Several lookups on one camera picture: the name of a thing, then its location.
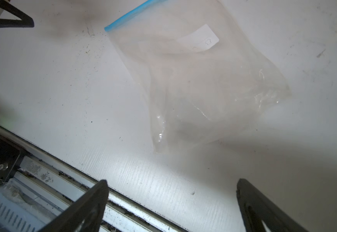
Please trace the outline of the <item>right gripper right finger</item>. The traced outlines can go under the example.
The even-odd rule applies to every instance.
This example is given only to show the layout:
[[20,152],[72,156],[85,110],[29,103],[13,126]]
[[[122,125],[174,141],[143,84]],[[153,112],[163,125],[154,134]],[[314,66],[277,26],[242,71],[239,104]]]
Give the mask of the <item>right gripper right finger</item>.
[[248,180],[237,183],[237,200],[247,232],[305,232],[306,229],[277,207]]

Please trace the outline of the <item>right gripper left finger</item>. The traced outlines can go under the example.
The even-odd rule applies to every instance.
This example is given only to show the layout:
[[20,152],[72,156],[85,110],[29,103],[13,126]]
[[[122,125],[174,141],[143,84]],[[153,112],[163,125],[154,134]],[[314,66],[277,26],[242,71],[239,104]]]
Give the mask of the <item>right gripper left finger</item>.
[[109,197],[106,180],[101,180],[41,232],[98,232]]

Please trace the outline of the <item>clear zip top bag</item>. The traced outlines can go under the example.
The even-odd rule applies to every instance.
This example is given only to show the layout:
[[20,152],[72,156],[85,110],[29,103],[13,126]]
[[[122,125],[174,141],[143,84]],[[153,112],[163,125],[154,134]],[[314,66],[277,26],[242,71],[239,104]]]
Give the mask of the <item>clear zip top bag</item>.
[[146,1],[105,31],[143,91],[156,152],[238,134],[290,95],[220,1]]

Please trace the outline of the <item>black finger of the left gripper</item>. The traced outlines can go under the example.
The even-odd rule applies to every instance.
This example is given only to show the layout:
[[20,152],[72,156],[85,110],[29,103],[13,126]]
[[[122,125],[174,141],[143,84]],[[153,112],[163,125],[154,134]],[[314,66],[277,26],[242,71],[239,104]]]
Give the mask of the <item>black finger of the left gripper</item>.
[[33,19],[29,15],[12,6],[10,3],[0,0],[0,9],[20,18],[20,20],[0,19],[0,28],[34,28]]

